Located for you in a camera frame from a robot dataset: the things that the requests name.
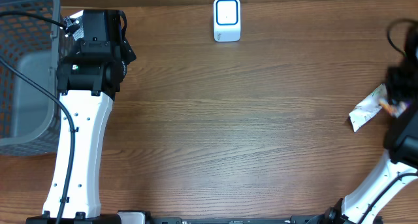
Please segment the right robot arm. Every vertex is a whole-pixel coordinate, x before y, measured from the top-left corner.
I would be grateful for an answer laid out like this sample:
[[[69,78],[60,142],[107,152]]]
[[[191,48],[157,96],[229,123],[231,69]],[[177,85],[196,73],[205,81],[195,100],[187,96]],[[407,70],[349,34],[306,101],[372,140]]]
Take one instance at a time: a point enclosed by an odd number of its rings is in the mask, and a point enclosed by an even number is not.
[[[404,57],[387,69],[379,104],[395,117],[378,164],[354,192],[310,223],[373,223],[405,186],[417,179],[417,27],[406,33]]]

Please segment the small orange box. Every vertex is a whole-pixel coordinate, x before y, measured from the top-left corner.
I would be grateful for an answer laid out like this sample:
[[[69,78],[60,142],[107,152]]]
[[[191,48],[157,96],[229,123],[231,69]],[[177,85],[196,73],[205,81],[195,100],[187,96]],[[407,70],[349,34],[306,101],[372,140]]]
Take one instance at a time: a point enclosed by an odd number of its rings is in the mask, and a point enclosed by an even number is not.
[[[409,106],[409,104],[405,102],[389,104],[389,102],[383,98],[379,100],[379,105],[394,118],[398,118]]]

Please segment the white floral tube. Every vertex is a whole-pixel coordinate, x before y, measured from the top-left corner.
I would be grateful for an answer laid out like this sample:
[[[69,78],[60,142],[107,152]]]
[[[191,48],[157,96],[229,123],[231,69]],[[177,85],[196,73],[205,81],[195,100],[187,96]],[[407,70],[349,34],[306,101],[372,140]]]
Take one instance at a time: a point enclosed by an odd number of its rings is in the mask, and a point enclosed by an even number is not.
[[[379,101],[381,99],[386,99],[386,97],[386,86],[385,84],[381,84],[355,106],[355,108],[349,113],[349,120],[354,132],[357,132],[382,109]]]

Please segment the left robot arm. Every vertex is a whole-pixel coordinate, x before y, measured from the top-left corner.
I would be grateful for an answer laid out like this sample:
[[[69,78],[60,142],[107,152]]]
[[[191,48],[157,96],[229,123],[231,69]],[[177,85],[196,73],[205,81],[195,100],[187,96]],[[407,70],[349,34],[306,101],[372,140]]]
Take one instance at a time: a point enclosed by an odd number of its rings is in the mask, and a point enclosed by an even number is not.
[[[42,214],[27,223],[144,223],[138,211],[102,214],[99,173],[106,124],[136,55],[121,10],[83,10],[68,18],[75,34],[57,66],[61,128],[56,165]]]

